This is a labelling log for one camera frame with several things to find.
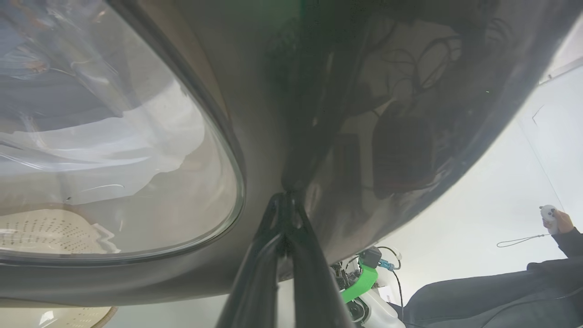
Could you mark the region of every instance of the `perforated strainer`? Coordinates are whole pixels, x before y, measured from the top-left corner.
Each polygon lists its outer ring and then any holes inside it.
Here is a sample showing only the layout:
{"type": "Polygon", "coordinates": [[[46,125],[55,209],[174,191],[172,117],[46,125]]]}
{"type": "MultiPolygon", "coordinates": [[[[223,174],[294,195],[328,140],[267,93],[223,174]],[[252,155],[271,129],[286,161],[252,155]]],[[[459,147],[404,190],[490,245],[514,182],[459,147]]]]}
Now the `perforated strainer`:
{"type": "MultiPolygon", "coordinates": [[[[37,210],[0,217],[0,247],[45,254],[117,253],[113,233],[65,210],[37,210]]],[[[0,327],[101,328],[115,308],[0,309],[0,327]]]]}

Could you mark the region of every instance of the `person's hand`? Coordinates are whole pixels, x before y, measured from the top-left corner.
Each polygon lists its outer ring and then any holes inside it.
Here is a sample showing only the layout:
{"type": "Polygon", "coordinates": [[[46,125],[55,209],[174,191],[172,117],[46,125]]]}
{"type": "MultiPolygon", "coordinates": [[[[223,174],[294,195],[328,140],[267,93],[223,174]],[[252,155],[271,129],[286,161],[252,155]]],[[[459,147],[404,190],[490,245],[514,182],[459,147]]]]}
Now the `person's hand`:
{"type": "MultiPolygon", "coordinates": [[[[573,222],[571,221],[571,217],[565,212],[561,212],[559,210],[553,211],[553,216],[557,219],[557,226],[559,228],[559,233],[567,233],[573,230],[573,222]]],[[[543,225],[545,228],[549,229],[550,224],[548,224],[545,220],[543,220],[543,225]]]]}

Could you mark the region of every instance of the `transparent glass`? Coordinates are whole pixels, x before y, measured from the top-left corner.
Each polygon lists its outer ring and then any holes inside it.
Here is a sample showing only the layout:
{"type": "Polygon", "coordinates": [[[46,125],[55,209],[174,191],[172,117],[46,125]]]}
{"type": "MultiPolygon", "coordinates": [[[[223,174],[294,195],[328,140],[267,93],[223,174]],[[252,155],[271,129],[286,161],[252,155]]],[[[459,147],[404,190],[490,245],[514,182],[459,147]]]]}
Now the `transparent glass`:
{"type": "Polygon", "coordinates": [[[110,7],[0,6],[1,249],[168,252],[234,221],[228,146],[110,7]]]}

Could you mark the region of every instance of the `shiny metallic surface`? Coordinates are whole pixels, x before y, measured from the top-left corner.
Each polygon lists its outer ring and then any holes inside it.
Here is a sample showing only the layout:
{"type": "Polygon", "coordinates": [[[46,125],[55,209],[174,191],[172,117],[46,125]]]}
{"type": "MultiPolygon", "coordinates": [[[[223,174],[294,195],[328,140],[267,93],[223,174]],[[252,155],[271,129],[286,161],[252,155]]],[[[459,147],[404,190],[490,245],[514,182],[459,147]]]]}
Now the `shiny metallic surface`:
{"type": "Polygon", "coordinates": [[[244,208],[218,238],[159,258],[67,264],[4,256],[2,306],[227,293],[269,198],[284,189],[303,194],[330,263],[374,244],[480,158],[538,83],[583,4],[111,5],[221,128],[243,171],[244,208]]]}

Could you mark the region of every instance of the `person's arm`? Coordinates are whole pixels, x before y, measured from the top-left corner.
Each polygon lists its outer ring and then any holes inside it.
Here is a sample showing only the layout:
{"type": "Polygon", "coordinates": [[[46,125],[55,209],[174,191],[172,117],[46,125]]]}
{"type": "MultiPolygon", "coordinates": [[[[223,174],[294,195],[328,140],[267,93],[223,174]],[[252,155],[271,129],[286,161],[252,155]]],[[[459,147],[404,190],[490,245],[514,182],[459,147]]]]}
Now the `person's arm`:
{"type": "Polygon", "coordinates": [[[567,257],[583,256],[583,235],[573,226],[571,217],[559,210],[554,211],[559,233],[552,235],[567,257]]]}

